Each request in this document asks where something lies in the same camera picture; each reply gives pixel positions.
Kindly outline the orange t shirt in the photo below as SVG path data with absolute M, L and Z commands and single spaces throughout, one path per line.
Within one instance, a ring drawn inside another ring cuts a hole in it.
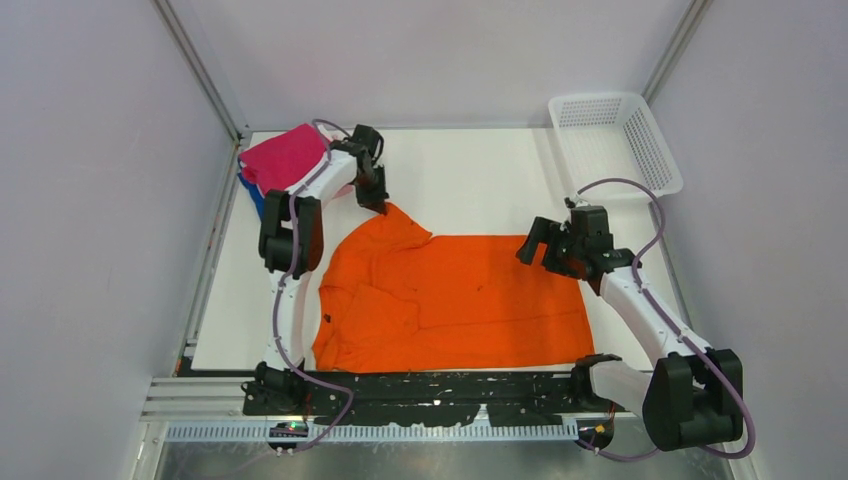
M 515 235 L 434 235 L 398 207 L 336 247 L 319 288 L 320 371 L 571 364 L 595 350 L 580 286 L 516 258 Z

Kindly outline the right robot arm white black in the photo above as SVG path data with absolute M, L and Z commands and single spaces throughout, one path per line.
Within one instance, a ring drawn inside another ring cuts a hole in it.
M 605 401 L 636 414 L 658 451 L 701 448 L 744 440 L 726 459 L 748 455 L 756 428 L 743 398 L 743 365 L 730 349 L 716 349 L 687 327 L 655 295 L 642 273 L 641 252 L 617 248 L 601 206 L 572 206 L 557 222 L 535 217 L 516 252 L 536 257 L 553 274 L 582 281 L 625 322 L 653 369 L 640 371 L 614 354 L 593 354 L 570 372 L 575 399 Z

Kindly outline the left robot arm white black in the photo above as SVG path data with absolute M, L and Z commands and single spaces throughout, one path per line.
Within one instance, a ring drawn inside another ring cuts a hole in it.
M 243 386 L 247 415 L 303 413 L 312 381 L 303 370 L 307 290 L 324 252 L 323 210 L 347 187 L 357 204 L 387 212 L 385 141 L 373 127 L 324 135 L 316 119 L 249 148 L 240 157 L 261 196 L 258 253 L 272 284 L 269 340 Z

